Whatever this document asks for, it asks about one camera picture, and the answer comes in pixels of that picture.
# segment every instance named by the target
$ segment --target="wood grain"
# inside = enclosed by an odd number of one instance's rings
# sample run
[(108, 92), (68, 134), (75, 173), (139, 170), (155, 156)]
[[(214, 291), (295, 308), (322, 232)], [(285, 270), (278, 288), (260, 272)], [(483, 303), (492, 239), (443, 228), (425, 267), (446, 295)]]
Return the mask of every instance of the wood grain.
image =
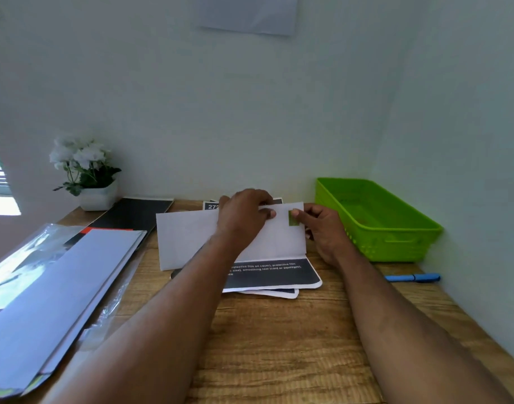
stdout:
[[(177, 200), (170, 212), (201, 207), (200, 201)], [(86, 225), (97, 216), (77, 209), (61, 223)], [(294, 300), (239, 293), (223, 296), (187, 402), (384, 402), (363, 351), (340, 276), (323, 262), (310, 242), (307, 255), (322, 278), (319, 289), (301, 290)], [(415, 264), (376, 267), (386, 275), (421, 272)], [(153, 233), (111, 331), (145, 305), (169, 281), (169, 276), (169, 271), (159, 270), (158, 241)], [(438, 285), (399, 283), (395, 287), (466, 346), (514, 395), (514, 359)], [(65, 365), (53, 380), (21, 401), (38, 402), (64, 368)]]

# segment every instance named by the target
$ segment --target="blue pen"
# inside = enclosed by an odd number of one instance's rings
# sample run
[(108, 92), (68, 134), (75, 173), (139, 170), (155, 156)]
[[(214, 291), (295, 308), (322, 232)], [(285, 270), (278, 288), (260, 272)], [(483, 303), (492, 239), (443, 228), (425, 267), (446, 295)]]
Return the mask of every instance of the blue pen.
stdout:
[(412, 275), (388, 275), (385, 277), (388, 282), (438, 282), (440, 274), (412, 274)]

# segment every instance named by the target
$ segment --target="forearm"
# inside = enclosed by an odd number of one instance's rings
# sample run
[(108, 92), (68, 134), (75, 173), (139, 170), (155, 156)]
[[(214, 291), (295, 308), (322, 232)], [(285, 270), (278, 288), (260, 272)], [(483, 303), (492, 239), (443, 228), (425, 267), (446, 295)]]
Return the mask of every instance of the forearm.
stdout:
[(354, 247), (338, 257), (356, 327), (390, 403), (512, 403), (483, 365), (407, 301)]
[(229, 269), (240, 253), (212, 237), (49, 402), (183, 402)]

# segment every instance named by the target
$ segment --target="white flower pot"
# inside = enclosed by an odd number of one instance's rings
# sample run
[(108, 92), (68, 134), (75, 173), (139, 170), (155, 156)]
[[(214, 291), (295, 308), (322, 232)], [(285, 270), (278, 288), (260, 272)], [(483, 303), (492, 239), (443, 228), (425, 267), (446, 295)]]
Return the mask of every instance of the white flower pot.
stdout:
[(114, 180), (103, 189), (83, 189), (78, 196), (79, 205), (85, 211), (106, 211), (117, 201), (118, 188)]

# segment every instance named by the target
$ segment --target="white wall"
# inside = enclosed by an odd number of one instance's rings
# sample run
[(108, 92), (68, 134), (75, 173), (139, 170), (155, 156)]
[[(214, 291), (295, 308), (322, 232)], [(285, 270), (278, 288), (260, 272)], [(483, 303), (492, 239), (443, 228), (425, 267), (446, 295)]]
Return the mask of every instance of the white wall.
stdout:
[(73, 208), (60, 131), (112, 147), (127, 194), (310, 200), (367, 176), (424, 0), (300, 0), (296, 35), (194, 26), (185, 0), (0, 0), (0, 159), (22, 217), (0, 253)]
[(514, 356), (514, 0), (432, 0), (373, 179), (445, 227), (424, 269)]

